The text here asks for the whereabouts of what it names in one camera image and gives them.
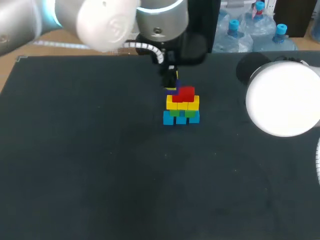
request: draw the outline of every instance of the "black mat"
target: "black mat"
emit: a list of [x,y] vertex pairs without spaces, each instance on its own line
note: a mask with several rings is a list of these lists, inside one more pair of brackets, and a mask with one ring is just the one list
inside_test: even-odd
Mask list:
[[0,95],[0,239],[320,238],[320,130],[257,129],[242,56],[180,70],[201,123],[175,127],[148,56],[21,59]]

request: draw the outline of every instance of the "white light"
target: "white light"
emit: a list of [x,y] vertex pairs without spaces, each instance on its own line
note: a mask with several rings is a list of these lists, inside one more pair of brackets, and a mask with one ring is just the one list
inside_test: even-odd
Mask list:
[[181,4],[183,1],[184,0],[178,0],[174,4],[171,4],[170,6],[166,6],[166,7],[158,8],[158,9],[147,9],[147,8],[143,8],[143,7],[138,7],[137,10],[144,12],[144,13],[148,13],[148,14],[159,14],[159,13],[163,13],[163,12],[169,11],[171,9],[174,9],[179,4]]
[[278,137],[293,137],[320,120],[320,77],[297,62],[275,63],[250,83],[246,108],[253,123]]
[[56,24],[58,24],[60,27],[62,27],[62,25],[60,24],[60,22],[57,19],[57,15],[56,15],[56,0],[46,0],[45,6],[46,6],[46,10],[48,11],[48,14],[50,15],[50,17],[53,18],[53,20],[55,21]]

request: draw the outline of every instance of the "toy block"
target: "toy block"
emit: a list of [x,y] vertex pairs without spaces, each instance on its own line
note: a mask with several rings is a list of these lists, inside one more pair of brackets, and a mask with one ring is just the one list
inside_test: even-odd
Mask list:
[[178,107],[178,104],[176,102],[172,102],[172,95],[167,95],[166,96],[166,109],[167,110],[177,110],[177,107]]
[[189,118],[189,124],[199,124],[200,123],[200,113],[195,111],[195,117]]
[[185,111],[184,113],[184,117],[186,118],[194,118],[195,116],[196,116],[196,111],[188,110],[188,111]]
[[193,102],[195,98],[195,88],[193,86],[180,87],[179,95],[182,96],[183,102]]
[[179,79],[177,79],[176,82],[175,82],[175,87],[174,88],[170,88],[170,87],[166,87],[165,88],[166,89],[165,94],[167,94],[167,95],[179,95],[179,88],[180,88],[180,81],[179,81]]
[[170,116],[169,111],[163,111],[163,125],[173,125],[174,124],[174,117]]
[[175,119],[175,123],[179,125],[185,125],[187,124],[187,118],[184,116],[177,116]]
[[188,102],[178,102],[177,109],[178,110],[188,110],[189,103]]
[[166,94],[166,95],[173,95],[173,96],[175,96],[175,95],[178,95],[178,94],[179,94],[179,90],[166,90],[166,91],[165,91],[165,94]]
[[171,117],[180,117],[180,110],[170,110]]
[[183,102],[186,102],[186,101],[184,101],[183,96],[181,96],[180,94],[177,94],[177,95],[173,95],[172,96],[172,102],[173,103],[183,103]]
[[191,111],[198,111],[199,110],[199,104],[200,104],[200,98],[199,96],[194,96],[193,102],[188,103],[188,109]]

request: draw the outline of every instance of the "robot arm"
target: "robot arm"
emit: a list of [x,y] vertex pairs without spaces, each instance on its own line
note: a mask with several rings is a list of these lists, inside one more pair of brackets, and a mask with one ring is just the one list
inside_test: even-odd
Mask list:
[[139,0],[0,0],[0,56],[64,28],[99,52],[128,38]]
[[168,42],[188,26],[187,0],[0,0],[0,56],[60,28],[94,50],[115,50],[136,19],[144,38]]

